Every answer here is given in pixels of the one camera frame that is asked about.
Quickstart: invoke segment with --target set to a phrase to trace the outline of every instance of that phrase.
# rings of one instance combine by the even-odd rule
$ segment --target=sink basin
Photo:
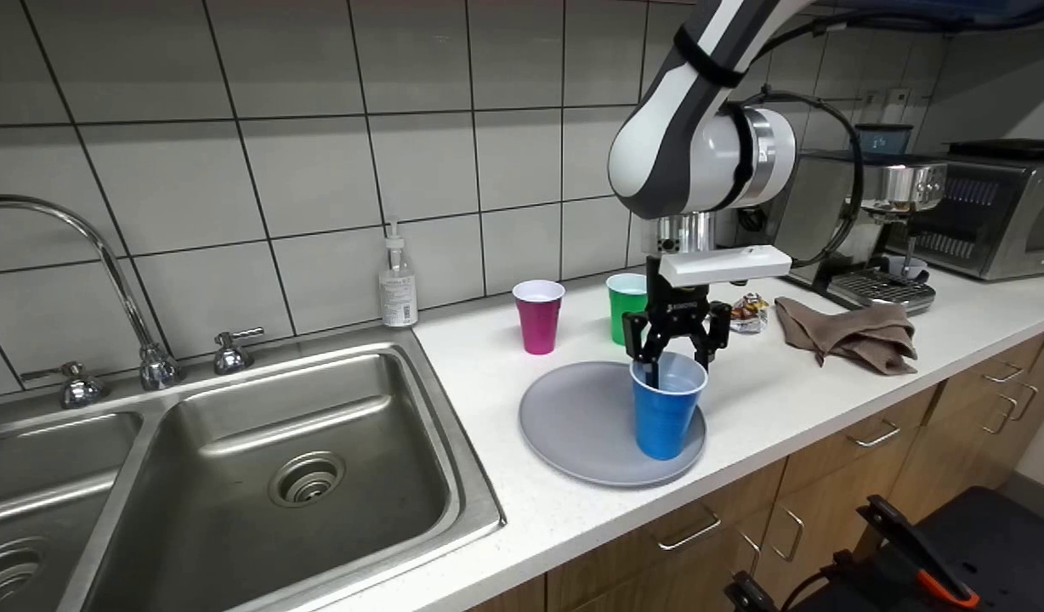
[[[501,521],[414,335],[373,335],[177,399],[84,610],[337,602]]]
[[[0,612],[59,605],[136,428],[134,416],[0,428]]]

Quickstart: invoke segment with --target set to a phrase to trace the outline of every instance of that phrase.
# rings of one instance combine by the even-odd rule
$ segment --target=gray plate
[[[676,458],[650,458],[632,441],[632,385],[626,364],[595,360],[543,374],[520,399],[520,432],[551,470],[617,491],[656,487],[683,475],[704,450],[696,412]]]

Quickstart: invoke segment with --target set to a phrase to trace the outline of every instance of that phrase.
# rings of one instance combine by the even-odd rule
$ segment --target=green cup
[[[610,282],[610,298],[611,298],[611,315],[610,315],[610,334],[611,342],[626,342],[623,340],[623,315],[626,312],[645,312],[645,276],[641,272],[619,272]]]

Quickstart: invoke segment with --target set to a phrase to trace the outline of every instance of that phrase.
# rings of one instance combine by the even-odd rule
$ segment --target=countertop
[[[386,585],[329,602],[329,612],[469,610],[619,534],[642,528],[710,491],[806,450],[971,364],[1044,334],[1044,278],[981,286],[931,276],[936,306],[915,315],[917,374],[877,378],[846,360],[815,360],[785,348],[772,320],[759,335],[730,335],[717,355],[704,399],[708,445],[702,463],[654,491],[600,491],[547,470],[520,437],[520,394],[547,369],[580,360],[623,360],[607,334],[607,290],[568,286],[557,349],[520,349],[512,298],[486,298],[425,315],[414,334],[446,385],[501,496],[508,525],[446,558]],[[741,292],[792,297],[821,312],[841,306],[780,278],[750,290],[716,286],[716,298]]]

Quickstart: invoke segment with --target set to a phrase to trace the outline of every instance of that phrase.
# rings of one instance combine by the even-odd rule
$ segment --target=brown towel
[[[841,315],[824,315],[796,298],[777,298],[785,342],[812,349],[824,364],[827,355],[846,357],[877,374],[913,374],[905,357],[917,357],[915,325],[900,306],[865,306]]]

